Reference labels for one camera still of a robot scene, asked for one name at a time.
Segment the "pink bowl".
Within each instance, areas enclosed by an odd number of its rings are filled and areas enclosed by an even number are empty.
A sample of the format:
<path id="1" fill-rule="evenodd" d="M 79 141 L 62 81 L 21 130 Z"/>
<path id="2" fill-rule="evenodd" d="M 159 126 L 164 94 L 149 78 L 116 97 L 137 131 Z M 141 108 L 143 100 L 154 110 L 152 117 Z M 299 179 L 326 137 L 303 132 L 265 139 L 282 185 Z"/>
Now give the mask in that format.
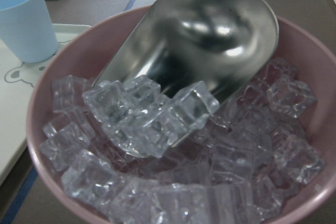
<path id="1" fill-rule="evenodd" d="M 123 40 L 148 10 L 141 7 L 110 17 L 74 38 L 58 52 L 34 86 L 26 120 L 28 149 L 34 166 L 49 190 L 69 210 L 88 223 L 107 220 L 93 208 L 67 197 L 60 185 L 61 174 L 40 152 L 46 139 L 42 127 L 53 116 L 51 83 L 74 75 L 96 77 Z M 316 37 L 296 24 L 279 17 L 280 37 L 275 56 L 299 68 L 298 78 L 306 82 L 318 102 L 301 117 L 307 137 L 326 162 L 324 170 L 289 199 L 272 223 L 296 223 L 319 208 L 335 192 L 335 55 Z"/>

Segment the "light blue plastic cup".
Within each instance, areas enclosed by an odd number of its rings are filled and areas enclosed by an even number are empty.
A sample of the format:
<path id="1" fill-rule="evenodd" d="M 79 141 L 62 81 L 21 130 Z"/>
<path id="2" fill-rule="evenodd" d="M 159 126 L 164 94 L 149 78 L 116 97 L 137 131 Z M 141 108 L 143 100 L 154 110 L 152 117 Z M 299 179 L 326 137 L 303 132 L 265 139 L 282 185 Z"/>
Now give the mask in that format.
<path id="1" fill-rule="evenodd" d="M 22 62 L 50 58 L 58 42 L 45 0 L 1 0 L 1 40 Z"/>

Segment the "white bear tray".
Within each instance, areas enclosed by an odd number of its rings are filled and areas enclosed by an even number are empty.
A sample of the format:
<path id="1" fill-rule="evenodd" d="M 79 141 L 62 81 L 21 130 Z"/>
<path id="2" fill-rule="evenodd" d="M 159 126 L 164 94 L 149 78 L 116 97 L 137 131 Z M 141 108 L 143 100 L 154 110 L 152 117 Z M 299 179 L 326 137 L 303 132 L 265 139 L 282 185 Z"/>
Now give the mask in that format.
<path id="1" fill-rule="evenodd" d="M 27 147 L 26 114 L 30 97 L 53 58 L 24 63 L 1 41 L 1 184 Z"/>

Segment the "pile of clear ice cubes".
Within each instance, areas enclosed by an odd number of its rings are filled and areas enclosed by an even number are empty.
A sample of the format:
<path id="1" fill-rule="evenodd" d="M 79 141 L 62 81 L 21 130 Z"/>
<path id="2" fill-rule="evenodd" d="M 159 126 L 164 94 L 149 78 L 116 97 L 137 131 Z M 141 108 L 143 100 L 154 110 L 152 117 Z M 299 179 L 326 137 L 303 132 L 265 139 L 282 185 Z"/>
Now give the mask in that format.
<path id="1" fill-rule="evenodd" d="M 325 166 L 299 121 L 317 99 L 298 72 L 274 58 L 223 105 L 202 82 L 169 98 L 146 76 L 94 89 L 66 76 L 39 148 L 65 194 L 111 222 L 261 223 Z"/>

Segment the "metal ice scoop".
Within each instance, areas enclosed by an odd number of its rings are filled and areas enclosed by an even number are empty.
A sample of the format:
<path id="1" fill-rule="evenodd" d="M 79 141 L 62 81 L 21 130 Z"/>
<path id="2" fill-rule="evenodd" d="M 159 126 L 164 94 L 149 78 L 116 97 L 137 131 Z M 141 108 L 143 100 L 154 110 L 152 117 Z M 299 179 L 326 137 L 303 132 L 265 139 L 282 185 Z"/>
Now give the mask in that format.
<path id="1" fill-rule="evenodd" d="M 243 87 L 274 54 L 264 0 L 157 0 L 85 95 L 114 145 L 161 157 Z"/>

